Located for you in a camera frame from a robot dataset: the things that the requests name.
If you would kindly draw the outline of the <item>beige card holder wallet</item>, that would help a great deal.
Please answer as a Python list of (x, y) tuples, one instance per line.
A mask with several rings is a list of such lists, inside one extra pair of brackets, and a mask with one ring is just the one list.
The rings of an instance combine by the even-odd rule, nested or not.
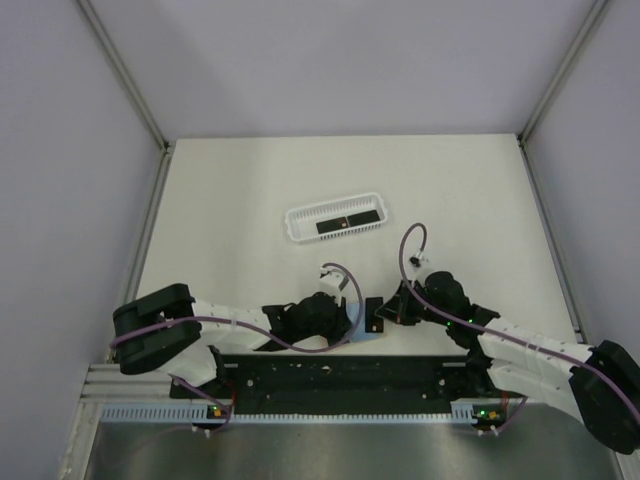
[(364, 317), (360, 321), (360, 324), (358, 325), (358, 328), (355, 330), (355, 333), (350, 337), (349, 342), (363, 343), (363, 342), (383, 339), (385, 336), (386, 336), (385, 326), (384, 326), (384, 332), (381, 334), (371, 334), (371, 333), (365, 332), (365, 307), (364, 307)]

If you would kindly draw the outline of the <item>white plastic basket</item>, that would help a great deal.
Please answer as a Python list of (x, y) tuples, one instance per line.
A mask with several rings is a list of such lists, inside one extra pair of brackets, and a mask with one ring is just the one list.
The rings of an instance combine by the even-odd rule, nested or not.
[(375, 192), (292, 208), (284, 215), (287, 234), (297, 244), (370, 231), (388, 219), (385, 201)]

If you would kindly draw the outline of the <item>black VIP card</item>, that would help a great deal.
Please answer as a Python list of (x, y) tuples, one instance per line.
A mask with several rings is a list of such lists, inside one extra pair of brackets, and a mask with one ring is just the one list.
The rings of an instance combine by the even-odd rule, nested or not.
[(382, 297), (367, 297), (365, 299), (365, 332), (381, 334), (384, 332), (384, 318), (379, 315), (383, 306)]

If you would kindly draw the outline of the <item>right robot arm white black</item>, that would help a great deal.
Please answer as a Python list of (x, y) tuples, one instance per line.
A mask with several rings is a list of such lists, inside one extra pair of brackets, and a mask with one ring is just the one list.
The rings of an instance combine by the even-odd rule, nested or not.
[(476, 394), (515, 393), (580, 422), (624, 455), (639, 448), (639, 366), (619, 344), (559, 341), (523, 329), (475, 304), (446, 271), (401, 283), (377, 313), (403, 326), (431, 322), (467, 350), (467, 384)]

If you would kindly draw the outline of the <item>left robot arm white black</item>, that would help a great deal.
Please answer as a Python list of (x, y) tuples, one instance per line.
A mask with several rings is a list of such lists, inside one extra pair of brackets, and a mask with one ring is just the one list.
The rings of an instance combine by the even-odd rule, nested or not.
[(180, 283), (117, 308), (112, 319), (112, 349), (122, 374), (157, 370), (209, 397), (226, 387), (223, 353), (302, 353), (298, 344), (312, 337), (334, 347), (348, 341), (359, 322), (344, 298), (324, 292), (247, 310), (198, 300)]

